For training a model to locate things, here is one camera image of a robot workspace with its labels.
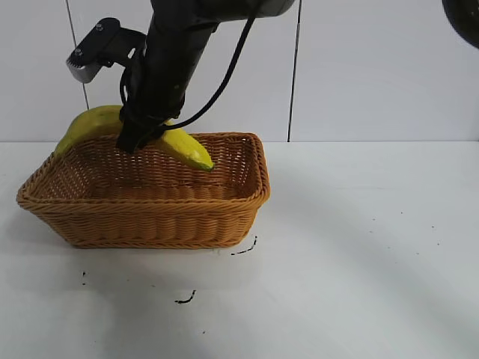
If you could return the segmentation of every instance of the white tabletop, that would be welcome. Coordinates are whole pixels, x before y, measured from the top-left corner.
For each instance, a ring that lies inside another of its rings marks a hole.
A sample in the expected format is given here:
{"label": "white tabletop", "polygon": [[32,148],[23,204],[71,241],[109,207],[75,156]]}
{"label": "white tabletop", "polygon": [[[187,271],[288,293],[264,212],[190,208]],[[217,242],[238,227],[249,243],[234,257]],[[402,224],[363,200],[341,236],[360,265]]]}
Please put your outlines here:
{"label": "white tabletop", "polygon": [[71,248],[15,203],[52,148],[0,144],[0,358],[479,358],[479,143],[266,144],[221,251]]}

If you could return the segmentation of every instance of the yellow banana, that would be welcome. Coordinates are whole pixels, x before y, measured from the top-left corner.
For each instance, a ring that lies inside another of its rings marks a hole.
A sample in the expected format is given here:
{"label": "yellow banana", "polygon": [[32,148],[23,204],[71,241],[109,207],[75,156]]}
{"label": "yellow banana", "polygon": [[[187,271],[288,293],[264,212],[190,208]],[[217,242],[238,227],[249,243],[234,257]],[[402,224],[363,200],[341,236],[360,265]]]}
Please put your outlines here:
{"label": "yellow banana", "polygon": [[207,149],[183,129],[171,129],[156,140],[155,147],[190,168],[212,171],[215,165]]}
{"label": "yellow banana", "polygon": [[[65,136],[58,142],[55,156],[65,154],[79,142],[120,133],[122,127],[118,118],[120,109],[119,105],[100,106],[77,116]],[[166,131],[152,145],[190,168],[211,171],[214,167],[208,151],[182,129]]]}
{"label": "yellow banana", "polygon": [[104,135],[120,133],[121,106],[100,106],[79,114],[68,127],[65,136],[58,142],[55,155],[66,153],[74,144]]}

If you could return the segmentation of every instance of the wicker basket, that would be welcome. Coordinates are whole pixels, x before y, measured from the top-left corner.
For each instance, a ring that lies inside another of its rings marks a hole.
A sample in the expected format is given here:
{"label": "wicker basket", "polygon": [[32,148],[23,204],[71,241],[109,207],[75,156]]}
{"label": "wicker basket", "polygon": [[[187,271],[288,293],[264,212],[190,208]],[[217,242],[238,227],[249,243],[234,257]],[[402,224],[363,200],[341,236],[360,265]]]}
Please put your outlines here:
{"label": "wicker basket", "polygon": [[22,186],[18,204],[79,248],[223,248],[236,245],[268,199],[256,135],[195,136],[213,172],[195,171],[146,147],[134,156],[114,136],[50,156]]}

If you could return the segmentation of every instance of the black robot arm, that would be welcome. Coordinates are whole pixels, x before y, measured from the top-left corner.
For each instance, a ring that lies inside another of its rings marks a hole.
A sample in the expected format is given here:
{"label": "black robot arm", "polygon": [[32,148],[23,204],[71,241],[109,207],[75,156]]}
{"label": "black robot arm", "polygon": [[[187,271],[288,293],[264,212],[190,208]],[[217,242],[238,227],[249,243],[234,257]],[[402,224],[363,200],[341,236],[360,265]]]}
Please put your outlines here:
{"label": "black robot arm", "polygon": [[[126,67],[120,81],[123,130],[117,145],[132,153],[161,136],[167,129],[162,124],[180,115],[196,65],[221,22],[248,20],[226,81],[197,117],[228,82],[254,19],[281,15],[294,1],[152,0],[153,16],[146,37],[121,28],[116,19],[103,19],[72,52],[67,63],[73,75],[85,83],[93,79],[101,66],[118,62]],[[134,55],[128,58],[132,49]]]}

